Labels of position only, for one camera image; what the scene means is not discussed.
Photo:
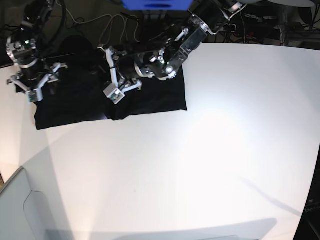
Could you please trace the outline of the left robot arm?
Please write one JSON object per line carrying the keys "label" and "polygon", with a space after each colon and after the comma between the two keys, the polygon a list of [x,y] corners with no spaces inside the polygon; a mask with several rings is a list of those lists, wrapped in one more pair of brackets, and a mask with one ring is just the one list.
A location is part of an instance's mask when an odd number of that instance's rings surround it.
{"label": "left robot arm", "polygon": [[103,49],[110,80],[103,90],[114,102],[142,87],[142,79],[173,79],[208,35],[217,35],[247,4],[240,0],[203,0],[189,16],[170,23],[151,39]]}

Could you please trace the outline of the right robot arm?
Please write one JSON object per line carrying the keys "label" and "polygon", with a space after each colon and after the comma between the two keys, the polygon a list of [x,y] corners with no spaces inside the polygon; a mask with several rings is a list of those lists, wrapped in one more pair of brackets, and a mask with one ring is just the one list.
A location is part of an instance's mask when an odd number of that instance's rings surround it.
{"label": "right robot arm", "polygon": [[[55,5],[61,5],[61,20],[58,29],[50,40],[44,34],[44,28]],[[9,82],[25,93],[35,94],[57,74],[45,60],[60,36],[67,20],[67,8],[64,0],[33,0],[24,8],[23,21],[18,29],[6,40],[6,52],[20,71]]]}

